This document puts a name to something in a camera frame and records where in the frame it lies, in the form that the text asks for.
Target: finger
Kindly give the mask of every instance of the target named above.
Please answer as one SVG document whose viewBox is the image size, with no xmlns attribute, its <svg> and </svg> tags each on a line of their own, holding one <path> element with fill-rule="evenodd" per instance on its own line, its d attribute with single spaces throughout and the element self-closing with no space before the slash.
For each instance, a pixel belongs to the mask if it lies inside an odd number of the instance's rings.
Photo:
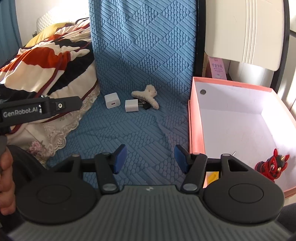
<svg viewBox="0 0 296 241">
<path fill-rule="evenodd" d="M 12 167 L 3 171 L 0 177 L 0 192 L 7 192 L 12 188 Z"/>
<path fill-rule="evenodd" d="M 14 199 L 14 201 L 9 207 L 0 208 L 0 212 L 2 213 L 2 215 L 6 216 L 9 214 L 13 214 L 15 212 L 15 209 L 16 209 L 16 205 L 15 205 L 15 199 Z"/>
<path fill-rule="evenodd" d="M 15 189 L 14 185 L 8 192 L 0 193 L 0 208 L 10 207 L 15 200 Z"/>
<path fill-rule="evenodd" d="M 5 152 L 0 157 L 0 167 L 3 171 L 7 170 L 11 167 L 13 163 L 12 155 L 8 148 L 6 148 Z"/>
</svg>

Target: red and black toy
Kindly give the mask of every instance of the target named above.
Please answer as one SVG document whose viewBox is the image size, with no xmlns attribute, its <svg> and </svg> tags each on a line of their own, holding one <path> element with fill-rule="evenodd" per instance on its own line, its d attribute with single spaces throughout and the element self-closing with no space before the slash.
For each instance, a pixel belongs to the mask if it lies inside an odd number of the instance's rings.
<svg viewBox="0 0 296 241">
<path fill-rule="evenodd" d="M 281 173 L 287 168 L 287 160 L 289 157 L 289 154 L 285 156 L 279 155 L 277 149 L 274 149 L 274 155 L 266 162 L 258 162 L 255 166 L 255 170 L 274 182 L 274 180 L 279 178 Z"/>
</svg>

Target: blanket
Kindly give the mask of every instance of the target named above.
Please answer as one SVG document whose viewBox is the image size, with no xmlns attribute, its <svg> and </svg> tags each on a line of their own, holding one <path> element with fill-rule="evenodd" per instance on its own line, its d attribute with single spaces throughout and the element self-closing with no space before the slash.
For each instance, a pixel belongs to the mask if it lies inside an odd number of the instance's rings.
<svg viewBox="0 0 296 241">
<path fill-rule="evenodd" d="M 11 127 L 9 144 L 29 151 L 39 146 L 33 154 L 45 161 L 65 146 L 66 135 L 77 127 L 98 94 L 88 18 L 59 29 L 33 47 L 19 49 L 16 57 L 0 69 L 0 103 L 41 95 L 79 96 L 84 102 L 75 113 Z"/>
</svg>

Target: screw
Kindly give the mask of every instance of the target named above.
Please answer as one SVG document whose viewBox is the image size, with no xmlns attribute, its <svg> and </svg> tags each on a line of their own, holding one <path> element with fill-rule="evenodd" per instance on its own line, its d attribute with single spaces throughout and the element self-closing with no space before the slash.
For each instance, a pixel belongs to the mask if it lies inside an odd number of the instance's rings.
<svg viewBox="0 0 296 241">
<path fill-rule="evenodd" d="M 183 185 L 183 189 L 185 191 L 195 191 L 197 189 L 197 186 L 193 183 L 186 183 Z"/>
<path fill-rule="evenodd" d="M 107 192 L 112 192 L 117 189 L 117 186 L 113 183 L 107 183 L 107 184 L 103 185 L 103 189 Z"/>
</svg>

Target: white charger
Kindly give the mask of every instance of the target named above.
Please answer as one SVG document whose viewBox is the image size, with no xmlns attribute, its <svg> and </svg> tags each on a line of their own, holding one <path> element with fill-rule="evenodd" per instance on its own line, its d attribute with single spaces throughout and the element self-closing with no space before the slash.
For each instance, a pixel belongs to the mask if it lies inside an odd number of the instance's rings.
<svg viewBox="0 0 296 241">
<path fill-rule="evenodd" d="M 139 111 L 138 99 L 126 100 L 126 112 Z"/>
<path fill-rule="evenodd" d="M 105 97 L 107 109 L 120 106 L 120 99 L 117 93 L 108 94 L 108 95 L 105 95 L 104 97 Z"/>
</svg>

